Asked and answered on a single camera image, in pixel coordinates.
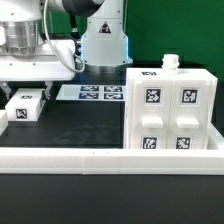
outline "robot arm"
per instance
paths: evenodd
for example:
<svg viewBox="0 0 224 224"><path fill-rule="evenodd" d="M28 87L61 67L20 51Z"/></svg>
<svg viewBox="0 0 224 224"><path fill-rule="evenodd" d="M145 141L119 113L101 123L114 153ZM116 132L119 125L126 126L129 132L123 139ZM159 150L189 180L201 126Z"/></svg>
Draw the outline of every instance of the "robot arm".
<svg viewBox="0 0 224 224"><path fill-rule="evenodd" d="M49 10L66 12L70 15L89 17L102 5L104 0L49 0Z"/></svg>
<svg viewBox="0 0 224 224"><path fill-rule="evenodd" d="M103 2L104 0L0 0L0 82L72 79L75 71L74 43L71 40L54 41L53 51L49 41L43 41L39 31L43 17L42 6L48 6L48 10L88 17Z"/></svg>

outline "white robot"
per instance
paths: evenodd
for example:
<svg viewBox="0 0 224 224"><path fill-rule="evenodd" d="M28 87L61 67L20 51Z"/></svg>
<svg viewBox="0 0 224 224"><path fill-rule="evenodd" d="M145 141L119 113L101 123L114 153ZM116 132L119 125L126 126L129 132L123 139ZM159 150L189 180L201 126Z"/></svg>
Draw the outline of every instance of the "white robot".
<svg viewBox="0 0 224 224"><path fill-rule="evenodd" d="M90 17L83 36L83 60L76 56L79 70L73 41L50 40L47 10ZM0 0L0 87L8 95L9 81L45 81L50 86L52 81L71 80L85 64L95 71L123 67L129 58L122 20L123 0ZM42 24L47 41L40 35Z"/></svg>

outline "white plastic container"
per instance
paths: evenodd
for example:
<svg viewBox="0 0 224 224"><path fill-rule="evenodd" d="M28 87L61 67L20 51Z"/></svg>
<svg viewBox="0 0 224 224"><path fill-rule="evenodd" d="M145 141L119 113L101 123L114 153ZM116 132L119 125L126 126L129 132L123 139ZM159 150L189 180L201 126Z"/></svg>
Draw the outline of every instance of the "white plastic container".
<svg viewBox="0 0 224 224"><path fill-rule="evenodd" d="M5 106L9 121L37 121L45 101L43 89L19 89Z"/></svg>

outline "white cap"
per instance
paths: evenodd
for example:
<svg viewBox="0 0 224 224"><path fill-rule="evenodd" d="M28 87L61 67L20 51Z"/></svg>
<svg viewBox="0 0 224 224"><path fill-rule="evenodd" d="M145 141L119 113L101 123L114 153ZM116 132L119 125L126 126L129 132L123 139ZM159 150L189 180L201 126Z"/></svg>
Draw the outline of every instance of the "white cap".
<svg viewBox="0 0 224 224"><path fill-rule="evenodd" d="M163 58L162 68L169 74L176 74L178 72L179 56L176 54L165 54Z"/></svg>

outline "white box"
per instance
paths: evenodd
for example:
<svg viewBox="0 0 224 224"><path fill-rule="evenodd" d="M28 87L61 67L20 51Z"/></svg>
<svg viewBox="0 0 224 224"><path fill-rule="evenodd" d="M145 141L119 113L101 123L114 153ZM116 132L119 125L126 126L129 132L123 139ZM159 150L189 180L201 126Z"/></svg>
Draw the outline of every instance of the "white box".
<svg viewBox="0 0 224 224"><path fill-rule="evenodd" d="M37 121L45 101L44 89L18 89L5 106L9 121Z"/></svg>
<svg viewBox="0 0 224 224"><path fill-rule="evenodd" d="M205 69L128 68L124 148L206 149L216 85Z"/></svg>
<svg viewBox="0 0 224 224"><path fill-rule="evenodd" d="M8 119L6 110L0 110L0 136L8 126Z"/></svg>
<svg viewBox="0 0 224 224"><path fill-rule="evenodd" d="M166 147L172 85L153 69L127 69L124 148Z"/></svg>
<svg viewBox="0 0 224 224"><path fill-rule="evenodd" d="M207 149L217 78L205 69L173 76L168 149Z"/></svg>

